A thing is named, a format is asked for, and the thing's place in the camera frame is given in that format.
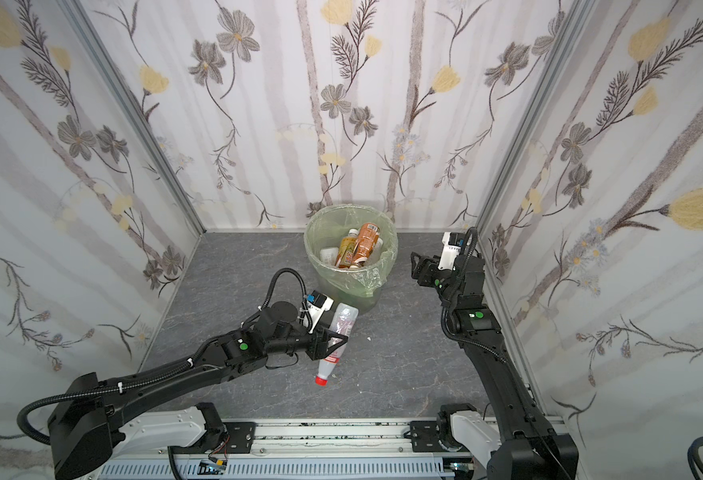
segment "trash bin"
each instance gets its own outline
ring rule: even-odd
[[[354,270],[338,270],[322,263],[319,250],[338,246],[350,228],[359,228],[366,222],[378,225],[378,235],[384,240],[378,262]],[[384,213],[370,206],[332,205],[319,210],[309,220],[304,245],[309,262],[319,275],[319,291],[365,313],[381,298],[381,287],[395,264],[397,230]]]

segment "wallpaper panel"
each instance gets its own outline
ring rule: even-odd
[[[18,410],[137,370],[192,252],[140,145],[58,6],[0,2],[0,478],[52,478]]]
[[[483,249],[590,478],[703,436],[703,2],[598,2]]]
[[[476,220],[569,2],[84,5],[208,228],[439,229]]]

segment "marble surface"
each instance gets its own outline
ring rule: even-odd
[[[437,294],[410,278],[410,252],[438,254],[441,234],[400,234],[399,255],[376,307],[357,318],[348,348],[327,386],[314,383],[317,362],[260,369],[196,390],[160,409],[213,402],[222,418],[435,416],[440,405],[487,404],[487,394],[457,344],[440,330]],[[299,271],[309,292],[316,273],[302,234],[205,234],[144,370],[194,352],[207,338],[238,328],[283,266]],[[297,304],[296,279],[283,275],[272,302]],[[287,356],[270,365],[291,362]]]

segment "gray tabletop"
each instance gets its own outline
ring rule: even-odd
[[[410,252],[439,254],[441,234],[400,234],[399,255],[376,307],[360,315],[327,386],[314,383],[317,362],[260,369],[196,390],[161,408],[213,402],[222,418],[380,418],[435,416],[440,405],[487,404],[469,359],[440,329],[437,294],[410,278]],[[144,370],[194,352],[207,338],[233,330],[263,301],[272,274],[299,271],[309,293],[316,273],[302,234],[205,234]],[[272,302],[300,301],[296,279],[283,275]],[[270,365],[292,359],[270,359]]]

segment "floral wallpaper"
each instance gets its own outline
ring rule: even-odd
[[[596,3],[482,241],[581,472],[690,478],[703,436],[703,2]]]
[[[197,240],[154,171],[58,6],[0,0],[0,478],[52,478],[23,405],[148,350]]]
[[[206,227],[473,224],[570,2],[87,0]]]

